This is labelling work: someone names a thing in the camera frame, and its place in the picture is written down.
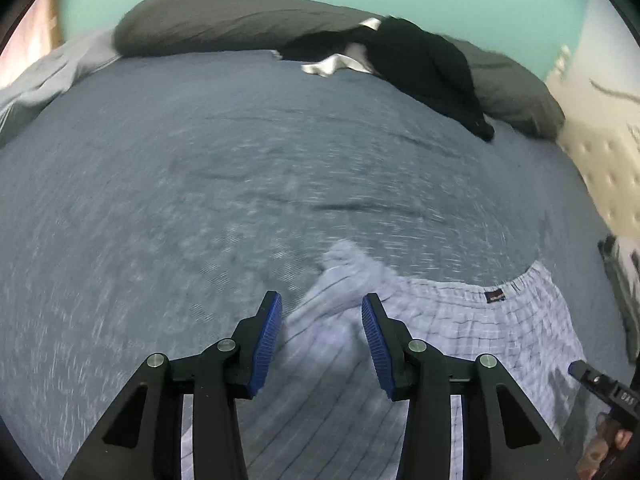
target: gray pillow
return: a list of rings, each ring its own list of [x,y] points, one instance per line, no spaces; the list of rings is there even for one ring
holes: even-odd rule
[[[277,50],[322,30],[344,30],[371,12],[311,0],[144,0],[114,32],[123,56],[220,50]],[[564,114],[546,85],[502,54],[446,38],[465,55],[482,111],[532,137],[555,140]]]
[[[564,112],[546,85],[510,57],[445,36],[466,57],[482,111],[530,137],[556,140]]]
[[[311,0],[144,0],[114,32],[123,56],[276,50],[322,30],[354,27],[374,14]]]

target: black jacket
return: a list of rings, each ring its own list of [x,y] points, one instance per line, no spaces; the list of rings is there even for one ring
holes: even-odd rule
[[[340,32],[314,32],[289,41],[283,59],[317,62],[363,44],[376,75],[438,113],[457,120],[486,142],[494,129],[484,120],[465,56],[452,43],[417,25],[385,18],[378,30],[365,25]]]

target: clothing label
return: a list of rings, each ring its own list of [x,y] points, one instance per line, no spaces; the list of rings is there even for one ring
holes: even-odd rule
[[[484,296],[486,297],[487,303],[495,303],[495,301],[504,301],[507,299],[501,288],[489,290],[484,294]]]

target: hand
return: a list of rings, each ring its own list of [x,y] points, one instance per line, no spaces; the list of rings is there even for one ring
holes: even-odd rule
[[[633,432],[617,429],[619,427],[619,424],[605,414],[601,413],[598,416],[598,421],[596,422],[597,435],[584,449],[584,454],[576,466],[580,480],[591,480],[598,472],[600,464],[609,452],[608,442],[615,444],[619,450],[625,449],[628,445]]]

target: gray bedspread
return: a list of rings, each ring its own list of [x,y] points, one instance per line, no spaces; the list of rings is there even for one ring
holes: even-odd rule
[[[60,478],[146,355],[200,352],[269,288],[294,308],[342,238],[438,281],[492,285],[537,259],[587,358],[628,380],[580,176],[555,145],[495,129],[485,144],[373,76],[267,52],[89,76],[0,150],[0,415]]]

